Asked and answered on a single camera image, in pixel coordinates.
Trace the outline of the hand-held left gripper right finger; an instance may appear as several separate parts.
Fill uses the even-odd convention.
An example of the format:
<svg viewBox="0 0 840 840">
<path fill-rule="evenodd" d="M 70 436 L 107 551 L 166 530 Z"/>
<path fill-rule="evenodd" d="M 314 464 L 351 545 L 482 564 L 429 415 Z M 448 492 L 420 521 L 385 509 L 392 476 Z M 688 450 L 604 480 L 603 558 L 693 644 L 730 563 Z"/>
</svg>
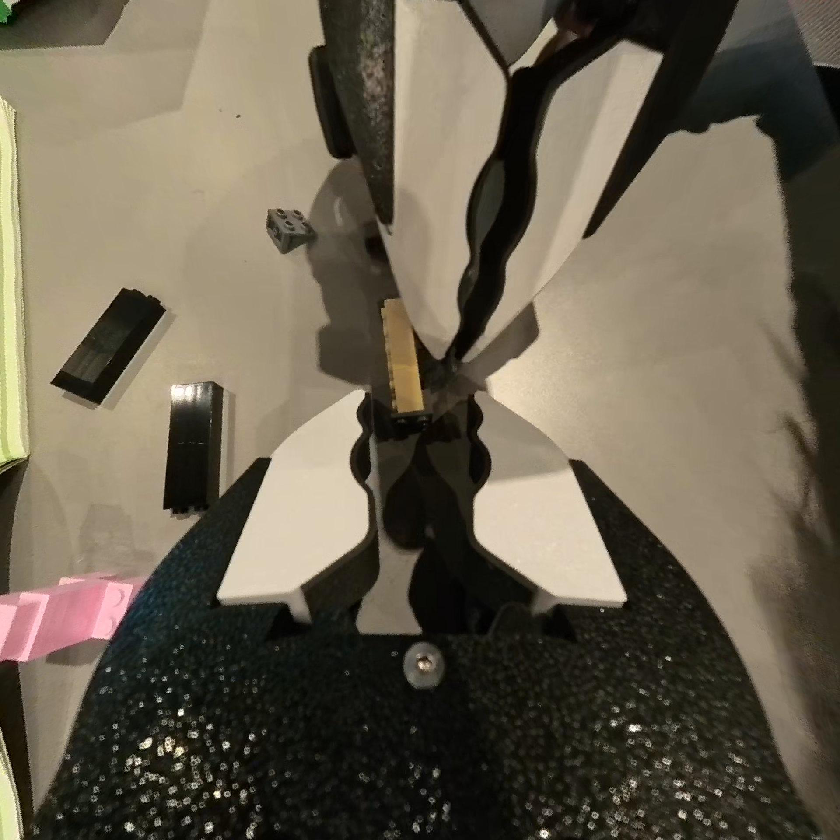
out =
<svg viewBox="0 0 840 840">
<path fill-rule="evenodd" d="M 487 610 L 627 602 L 570 459 L 487 392 L 430 423 L 416 468 L 433 549 Z"/>
</svg>

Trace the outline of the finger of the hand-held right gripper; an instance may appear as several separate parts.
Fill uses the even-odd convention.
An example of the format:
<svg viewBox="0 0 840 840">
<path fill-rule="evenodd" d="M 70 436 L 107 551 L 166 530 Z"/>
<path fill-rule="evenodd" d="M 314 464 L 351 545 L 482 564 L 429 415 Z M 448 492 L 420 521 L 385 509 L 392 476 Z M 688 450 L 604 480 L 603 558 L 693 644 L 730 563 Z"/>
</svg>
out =
<svg viewBox="0 0 840 840">
<path fill-rule="evenodd" d="M 473 361 L 582 241 L 664 54 L 621 40 L 563 80 L 544 110 L 530 217 L 504 265 L 500 301 L 461 361 Z"/>
<path fill-rule="evenodd" d="M 508 69 L 555 11 L 555 2 L 395 2 L 392 272 L 433 356 L 459 330 L 469 201 L 497 145 Z"/>
</svg>

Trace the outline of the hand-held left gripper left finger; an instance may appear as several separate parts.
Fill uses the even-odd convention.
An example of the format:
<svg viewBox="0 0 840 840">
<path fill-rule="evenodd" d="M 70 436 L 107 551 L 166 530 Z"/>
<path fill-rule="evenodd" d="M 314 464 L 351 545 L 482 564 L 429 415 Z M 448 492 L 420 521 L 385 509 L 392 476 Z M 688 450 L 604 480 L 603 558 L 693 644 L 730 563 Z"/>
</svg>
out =
<svg viewBox="0 0 840 840">
<path fill-rule="evenodd" d="M 295 622 L 356 613 L 380 572 L 371 396 L 355 390 L 284 440 L 224 578 L 221 606 L 284 605 Z"/>
</svg>

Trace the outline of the dark grey small toy brick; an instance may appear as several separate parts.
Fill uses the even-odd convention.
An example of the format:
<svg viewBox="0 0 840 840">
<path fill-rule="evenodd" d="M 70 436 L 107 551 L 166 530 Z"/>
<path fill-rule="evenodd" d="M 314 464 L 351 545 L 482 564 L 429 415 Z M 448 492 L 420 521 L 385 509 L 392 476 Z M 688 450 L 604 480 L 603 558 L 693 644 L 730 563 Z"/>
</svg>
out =
<svg viewBox="0 0 840 840">
<path fill-rule="evenodd" d="M 309 246 L 317 233 L 302 212 L 271 207 L 266 213 L 266 232 L 281 255 Z"/>
</svg>

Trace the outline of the tan toy brick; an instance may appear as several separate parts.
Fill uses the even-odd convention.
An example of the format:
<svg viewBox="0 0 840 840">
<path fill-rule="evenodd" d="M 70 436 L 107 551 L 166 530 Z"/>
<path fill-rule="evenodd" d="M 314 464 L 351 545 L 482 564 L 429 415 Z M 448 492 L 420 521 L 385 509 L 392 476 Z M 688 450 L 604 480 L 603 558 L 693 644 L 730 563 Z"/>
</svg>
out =
<svg viewBox="0 0 840 840">
<path fill-rule="evenodd" d="M 383 300 L 381 320 L 392 420 L 402 427 L 423 425 L 431 415 L 432 398 L 425 385 L 417 337 L 403 301 Z"/>
</svg>

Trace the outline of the grey desk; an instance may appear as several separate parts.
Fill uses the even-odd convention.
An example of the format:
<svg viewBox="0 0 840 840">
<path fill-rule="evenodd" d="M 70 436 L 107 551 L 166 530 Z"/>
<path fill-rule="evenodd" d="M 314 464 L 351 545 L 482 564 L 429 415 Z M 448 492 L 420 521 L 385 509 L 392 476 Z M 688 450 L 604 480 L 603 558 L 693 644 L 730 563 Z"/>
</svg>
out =
<svg viewBox="0 0 840 840">
<path fill-rule="evenodd" d="M 32 455 L 12 587 L 147 572 L 186 530 L 162 507 L 170 386 L 232 396 L 227 478 L 354 378 L 338 292 L 364 267 L 363 183 L 323 148 L 313 2 L 50 2 L 2 33 L 17 112 Z M 741 2 L 699 102 L 537 302 L 493 395 L 607 480 L 693 574 L 780 740 L 838 717 L 829 584 L 838 363 L 838 143 L 796 2 Z M 271 207 L 316 240 L 281 255 Z M 122 288 L 165 309 L 100 405 L 51 384 Z"/>
</svg>

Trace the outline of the black long toy brick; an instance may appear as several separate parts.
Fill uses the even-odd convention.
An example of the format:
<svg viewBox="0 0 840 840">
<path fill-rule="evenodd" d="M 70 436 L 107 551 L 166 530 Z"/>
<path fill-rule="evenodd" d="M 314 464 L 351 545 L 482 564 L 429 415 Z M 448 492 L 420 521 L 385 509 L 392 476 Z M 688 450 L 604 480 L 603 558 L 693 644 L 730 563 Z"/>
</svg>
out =
<svg viewBox="0 0 840 840">
<path fill-rule="evenodd" d="M 219 498 L 224 389 L 213 381 L 173 385 L 163 509 L 202 512 Z"/>
<path fill-rule="evenodd" d="M 100 405 L 164 314 L 159 299 L 122 288 L 51 384 Z"/>
</svg>

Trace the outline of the pink toy brick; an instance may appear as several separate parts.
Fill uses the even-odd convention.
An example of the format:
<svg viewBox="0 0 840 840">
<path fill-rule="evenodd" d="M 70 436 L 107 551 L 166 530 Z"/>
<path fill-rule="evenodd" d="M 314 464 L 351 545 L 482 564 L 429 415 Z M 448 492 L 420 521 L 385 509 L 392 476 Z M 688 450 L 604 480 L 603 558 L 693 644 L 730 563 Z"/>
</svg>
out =
<svg viewBox="0 0 840 840">
<path fill-rule="evenodd" d="M 110 640 L 147 580 L 97 572 L 2 595 L 1 661 L 30 662 L 76 644 Z"/>
</svg>

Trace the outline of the instruction booklet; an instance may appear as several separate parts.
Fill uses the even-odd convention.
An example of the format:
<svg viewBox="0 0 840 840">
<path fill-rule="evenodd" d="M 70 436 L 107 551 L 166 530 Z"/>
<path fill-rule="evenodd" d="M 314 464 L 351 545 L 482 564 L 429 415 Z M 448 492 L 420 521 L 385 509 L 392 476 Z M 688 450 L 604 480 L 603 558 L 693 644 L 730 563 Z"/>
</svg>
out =
<svg viewBox="0 0 840 840">
<path fill-rule="evenodd" d="M 29 457 L 16 111 L 1 100 L 1 471 Z"/>
</svg>

